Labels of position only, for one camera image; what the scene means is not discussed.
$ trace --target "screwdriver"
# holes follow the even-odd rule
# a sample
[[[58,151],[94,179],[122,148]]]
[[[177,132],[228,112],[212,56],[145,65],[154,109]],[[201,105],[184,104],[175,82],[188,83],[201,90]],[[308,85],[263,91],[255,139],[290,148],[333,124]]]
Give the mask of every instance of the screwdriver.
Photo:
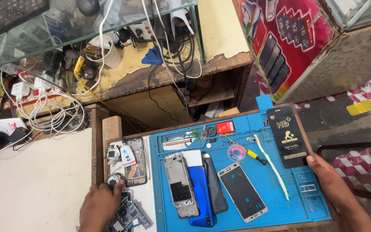
[[[240,143],[238,142],[234,142],[232,139],[230,139],[229,137],[226,136],[226,138],[228,138],[232,143],[235,143],[235,144],[238,144],[240,146],[242,146],[244,148],[244,150],[247,152],[247,154],[253,158],[255,158],[256,160],[260,161],[263,165],[266,165],[267,164],[267,160],[265,159],[262,159],[260,156],[258,156],[256,153],[252,152],[251,150],[248,150],[247,148],[245,148],[243,145],[241,145]]]

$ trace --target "keyboard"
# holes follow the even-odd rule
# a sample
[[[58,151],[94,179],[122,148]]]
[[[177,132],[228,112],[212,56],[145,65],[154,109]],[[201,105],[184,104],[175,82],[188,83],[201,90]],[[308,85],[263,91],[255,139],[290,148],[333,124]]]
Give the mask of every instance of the keyboard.
[[[49,10],[49,0],[0,0],[0,34]]]

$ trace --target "red poster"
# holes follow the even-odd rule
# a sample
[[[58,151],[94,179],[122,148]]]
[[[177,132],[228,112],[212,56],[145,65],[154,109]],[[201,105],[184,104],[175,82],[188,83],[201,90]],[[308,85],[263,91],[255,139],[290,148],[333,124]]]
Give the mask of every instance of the red poster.
[[[329,43],[315,0],[232,0],[255,65],[278,101]]]

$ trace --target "blue phone back cover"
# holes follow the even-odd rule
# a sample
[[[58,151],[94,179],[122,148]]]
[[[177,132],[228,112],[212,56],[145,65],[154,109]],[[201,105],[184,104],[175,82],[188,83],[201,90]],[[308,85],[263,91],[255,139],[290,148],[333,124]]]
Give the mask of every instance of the blue phone back cover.
[[[197,205],[200,209],[200,216],[189,218],[188,223],[192,226],[213,227],[213,213],[210,204],[206,170],[203,166],[193,166],[188,167],[188,173],[191,184],[193,185]]]

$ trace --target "blue tray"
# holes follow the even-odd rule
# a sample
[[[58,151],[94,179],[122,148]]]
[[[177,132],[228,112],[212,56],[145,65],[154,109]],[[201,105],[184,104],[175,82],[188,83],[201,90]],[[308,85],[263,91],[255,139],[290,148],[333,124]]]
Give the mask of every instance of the blue tray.
[[[241,166],[260,194],[265,205],[268,207],[268,212],[249,223],[245,223],[222,185],[221,187],[223,188],[227,200],[228,210],[224,213],[214,215],[213,228],[191,226],[188,223],[188,219],[180,219],[177,216],[177,210],[172,203],[167,174],[162,160],[165,156],[177,151],[201,150],[202,153],[210,154],[216,171],[218,172],[234,162],[226,155],[229,147],[228,139],[218,134],[204,141],[201,139],[194,141],[187,148],[182,150],[164,151],[161,145],[161,137],[164,135],[184,134],[185,132],[191,132],[193,130],[202,132],[204,125],[215,126],[216,123],[225,121],[167,131],[150,136],[157,231],[227,231],[281,224],[317,222],[331,219],[320,185],[309,166],[286,169],[281,162],[270,126],[265,126],[263,123],[263,120],[267,118],[266,110],[273,108],[270,96],[261,95],[257,97],[256,100],[260,113],[253,113],[225,120],[233,120],[235,127],[235,133],[229,135],[229,138],[241,143],[246,148],[265,159],[255,141],[249,142],[246,139],[247,137],[253,137],[254,133],[261,138],[261,146],[270,156],[287,186],[290,194],[290,201],[286,200],[284,192],[271,166],[269,164],[263,166],[260,162],[249,156],[246,157]],[[209,143],[210,138],[217,138],[217,141],[211,143],[212,147],[208,149],[206,144]],[[312,212],[306,203],[305,198],[307,198],[314,212]]]

